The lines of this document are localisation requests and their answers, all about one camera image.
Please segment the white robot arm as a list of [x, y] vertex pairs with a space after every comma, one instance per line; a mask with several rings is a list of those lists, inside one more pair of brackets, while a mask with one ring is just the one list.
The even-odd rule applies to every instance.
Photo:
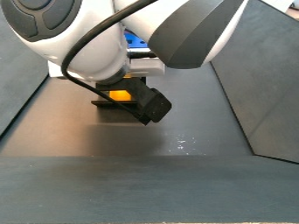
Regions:
[[[139, 0], [0, 0], [4, 18], [24, 44], [58, 66], [76, 42]], [[81, 49], [69, 71], [88, 81], [122, 78], [132, 65], [125, 31], [171, 68], [200, 67], [220, 52], [248, 0], [151, 0]]]

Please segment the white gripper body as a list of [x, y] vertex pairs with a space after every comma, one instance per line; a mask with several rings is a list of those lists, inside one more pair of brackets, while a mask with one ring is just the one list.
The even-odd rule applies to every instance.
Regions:
[[[64, 79], [61, 68], [48, 62], [49, 76]], [[129, 70], [125, 77], [148, 77], [164, 75], [164, 63], [157, 58], [131, 59]]]

